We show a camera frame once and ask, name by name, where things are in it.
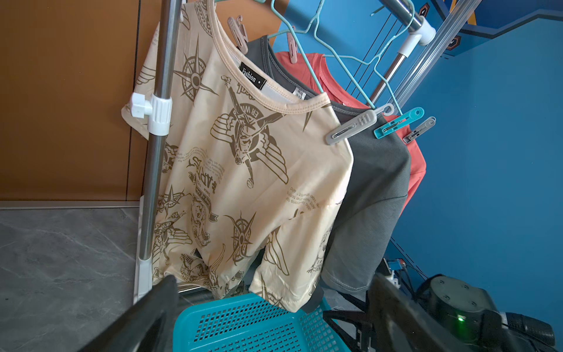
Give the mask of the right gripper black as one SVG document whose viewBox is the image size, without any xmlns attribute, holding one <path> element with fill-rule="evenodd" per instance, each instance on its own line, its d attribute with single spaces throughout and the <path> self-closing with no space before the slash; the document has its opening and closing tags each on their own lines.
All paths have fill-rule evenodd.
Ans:
<svg viewBox="0 0 563 352">
<path fill-rule="evenodd" d="M 366 303 L 355 305 L 356 310 L 329 310 L 324 321 L 333 329 L 349 351 L 374 351 L 373 324 Z"/>
</svg>

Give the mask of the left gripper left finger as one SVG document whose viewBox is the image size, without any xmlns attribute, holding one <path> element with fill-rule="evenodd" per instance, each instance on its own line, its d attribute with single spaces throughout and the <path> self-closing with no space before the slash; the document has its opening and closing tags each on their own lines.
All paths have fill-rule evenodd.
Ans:
<svg viewBox="0 0 563 352">
<path fill-rule="evenodd" d="M 143 296 L 82 351 L 163 351 L 172 336 L 179 294 L 173 275 Z"/>
</svg>

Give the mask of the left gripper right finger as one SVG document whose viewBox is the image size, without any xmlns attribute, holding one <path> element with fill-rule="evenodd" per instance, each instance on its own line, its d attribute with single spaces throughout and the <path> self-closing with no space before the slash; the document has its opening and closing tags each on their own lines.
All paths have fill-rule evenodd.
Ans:
<svg viewBox="0 0 563 352">
<path fill-rule="evenodd" d="M 368 299 L 376 351 L 470 350 L 383 275 L 372 279 Z"/>
</svg>

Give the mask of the grey garment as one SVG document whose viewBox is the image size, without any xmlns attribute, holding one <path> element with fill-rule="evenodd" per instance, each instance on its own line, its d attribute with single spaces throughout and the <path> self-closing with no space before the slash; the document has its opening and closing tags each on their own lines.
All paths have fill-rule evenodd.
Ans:
<svg viewBox="0 0 563 352">
<path fill-rule="evenodd" d="M 248 44 L 246 56 L 299 98 L 314 98 L 320 82 L 341 123 L 368 110 L 341 88 L 321 54 L 308 54 L 307 61 L 293 64 L 287 52 L 274 52 L 262 37 Z M 354 164 L 321 271 L 323 284 L 341 293 L 368 290 L 408 199 L 411 154 L 395 133 L 375 137 L 374 131 L 385 122 L 380 115 L 375 125 L 348 140 Z"/>
</svg>

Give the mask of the grey clothespin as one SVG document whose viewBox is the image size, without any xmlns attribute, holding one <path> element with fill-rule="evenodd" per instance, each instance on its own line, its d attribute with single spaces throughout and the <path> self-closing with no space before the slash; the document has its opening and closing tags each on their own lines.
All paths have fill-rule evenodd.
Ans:
<svg viewBox="0 0 563 352">
<path fill-rule="evenodd" d="M 435 117 L 428 117 L 423 123 L 417 126 L 415 129 L 412 130 L 408 135 L 403 138 L 403 142 L 406 145 L 414 142 L 417 138 L 422 136 L 422 134 L 428 132 L 431 128 L 433 128 L 436 124 Z"/>
</svg>

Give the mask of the teal clothespin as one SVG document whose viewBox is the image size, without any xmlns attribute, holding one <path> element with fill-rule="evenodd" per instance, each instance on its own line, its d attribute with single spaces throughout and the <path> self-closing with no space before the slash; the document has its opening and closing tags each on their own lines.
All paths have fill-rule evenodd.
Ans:
<svg viewBox="0 0 563 352">
<path fill-rule="evenodd" d="M 374 130 L 373 134 L 376 139 L 382 139 L 398 130 L 409 126 L 411 123 L 420 120 L 425 115 L 425 110 L 422 107 L 416 107 L 410 111 L 407 111 L 400 117 L 388 122 L 387 124 Z"/>
</svg>

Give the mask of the cream white clothespin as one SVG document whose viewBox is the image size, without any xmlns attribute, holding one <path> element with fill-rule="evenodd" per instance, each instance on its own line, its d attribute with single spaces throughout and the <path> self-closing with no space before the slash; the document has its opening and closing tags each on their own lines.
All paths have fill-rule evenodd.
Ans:
<svg viewBox="0 0 563 352">
<path fill-rule="evenodd" d="M 368 109 L 328 133 L 325 136 L 325 143 L 327 145 L 335 145 L 338 142 L 356 136 L 377 123 L 380 116 L 390 116 L 394 113 L 395 108 L 393 104 L 385 104 L 376 109 Z"/>
</svg>

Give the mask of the red t-shirt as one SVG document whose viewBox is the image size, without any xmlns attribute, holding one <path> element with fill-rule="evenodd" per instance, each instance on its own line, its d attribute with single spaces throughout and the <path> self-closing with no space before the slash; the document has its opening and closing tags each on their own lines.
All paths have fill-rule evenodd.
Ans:
<svg viewBox="0 0 563 352">
<path fill-rule="evenodd" d="M 295 76 L 300 82 L 305 83 L 306 86 L 312 88 L 315 92 L 319 92 L 319 89 L 316 88 L 314 79 L 312 78 L 312 75 L 301 55 L 297 58 L 296 63 L 291 63 L 290 53 L 288 51 L 275 53 L 275 56 L 291 75 Z M 321 84 L 321 87 L 328 93 L 328 96 L 332 101 L 351 108 L 367 108 L 366 104 L 363 104 L 356 98 L 353 98 L 337 83 L 331 75 L 327 67 L 325 57 L 322 54 L 307 54 L 306 56 Z M 407 199 L 403 208 L 406 207 L 413 195 L 416 193 L 416 190 L 419 188 L 420 183 L 425 177 L 427 168 L 425 158 L 422 155 L 419 145 L 417 145 L 416 142 L 411 142 L 409 144 L 404 142 L 404 145 L 407 147 L 411 156 L 411 174 L 408 182 Z"/>
</svg>

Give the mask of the pink clothespin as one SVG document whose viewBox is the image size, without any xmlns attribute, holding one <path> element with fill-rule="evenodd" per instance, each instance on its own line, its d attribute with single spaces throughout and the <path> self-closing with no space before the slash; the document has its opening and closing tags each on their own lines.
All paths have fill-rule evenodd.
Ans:
<svg viewBox="0 0 563 352">
<path fill-rule="evenodd" d="M 292 35 L 292 32 L 287 33 L 287 45 L 288 45 L 288 54 L 290 58 L 290 63 L 294 65 L 298 62 L 299 50 L 297 47 L 296 40 Z"/>
</svg>

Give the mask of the beige clothespin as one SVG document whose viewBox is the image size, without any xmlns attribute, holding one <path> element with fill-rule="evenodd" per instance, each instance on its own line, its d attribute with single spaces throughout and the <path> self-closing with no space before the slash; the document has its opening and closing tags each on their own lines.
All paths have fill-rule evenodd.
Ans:
<svg viewBox="0 0 563 352">
<path fill-rule="evenodd" d="M 248 54 L 249 38 L 246 27 L 243 24 L 243 16 L 238 16 L 237 18 L 228 17 L 227 24 L 235 40 L 236 47 L 242 54 Z"/>
</svg>

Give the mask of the white wire hanger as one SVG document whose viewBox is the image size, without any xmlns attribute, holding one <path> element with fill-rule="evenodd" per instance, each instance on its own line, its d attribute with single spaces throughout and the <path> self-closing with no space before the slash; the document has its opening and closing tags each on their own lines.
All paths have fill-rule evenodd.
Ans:
<svg viewBox="0 0 563 352">
<path fill-rule="evenodd" d="M 325 49 L 327 49 L 329 51 L 329 57 L 334 58 L 335 60 L 337 60 L 338 64 L 340 65 L 340 67 L 344 70 L 344 72 L 346 73 L 347 77 L 351 80 L 351 82 L 353 83 L 353 85 L 356 87 L 356 89 L 361 93 L 361 96 L 366 100 L 366 103 L 368 104 L 368 106 L 372 109 L 375 109 L 375 105 L 374 103 L 371 101 L 371 99 L 367 96 L 367 94 L 363 91 L 363 89 L 361 88 L 361 86 L 359 85 L 359 83 L 356 81 L 356 79 L 354 78 L 353 74 L 348 70 L 347 65 L 343 62 L 344 57 L 340 56 L 337 51 L 330 46 L 327 42 L 325 42 L 324 40 L 322 40 L 319 36 L 318 36 L 318 29 L 320 26 L 320 20 L 321 20 L 321 13 L 322 13 L 322 9 L 324 6 L 325 2 L 324 1 L 319 1 L 318 3 L 318 7 L 314 13 L 314 15 L 312 16 L 312 18 L 310 19 L 306 29 L 296 29 L 297 34 L 299 35 L 306 35 L 308 34 L 310 31 L 312 31 L 312 36 L 314 38 L 314 40 L 319 43 L 320 45 L 322 45 L 322 47 L 324 47 Z"/>
</svg>

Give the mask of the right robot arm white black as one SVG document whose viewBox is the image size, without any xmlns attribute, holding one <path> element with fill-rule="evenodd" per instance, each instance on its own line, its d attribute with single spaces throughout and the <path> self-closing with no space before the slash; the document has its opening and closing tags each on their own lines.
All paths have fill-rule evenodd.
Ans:
<svg viewBox="0 0 563 352">
<path fill-rule="evenodd" d="M 555 351 L 554 331 L 525 315 L 501 312 L 486 290 L 435 275 L 407 297 L 381 274 L 365 301 L 323 319 L 350 351 Z"/>
</svg>

